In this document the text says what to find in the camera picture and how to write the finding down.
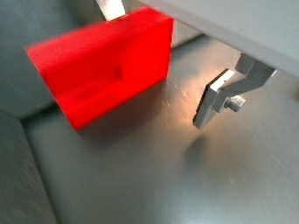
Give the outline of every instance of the silver metal bracket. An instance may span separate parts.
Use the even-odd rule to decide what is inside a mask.
[[[206,126],[223,109],[230,108],[238,112],[247,101],[240,95],[262,88],[276,72],[271,66],[244,53],[240,54],[235,68],[236,72],[224,69],[206,86],[196,115],[192,119],[192,123],[199,129]]]

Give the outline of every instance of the white panel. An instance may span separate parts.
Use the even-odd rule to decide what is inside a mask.
[[[299,1],[140,0],[299,77]]]

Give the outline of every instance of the screw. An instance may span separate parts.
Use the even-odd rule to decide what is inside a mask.
[[[247,99],[244,99],[240,95],[235,95],[228,98],[226,108],[230,108],[232,111],[239,112],[246,102]]]

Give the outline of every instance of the red block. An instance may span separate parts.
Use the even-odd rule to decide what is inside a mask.
[[[174,20],[150,8],[25,51],[78,130],[163,80]]]

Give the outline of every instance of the red cube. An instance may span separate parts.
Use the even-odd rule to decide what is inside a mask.
[[[174,20],[143,8],[25,51],[78,130],[167,76]]]

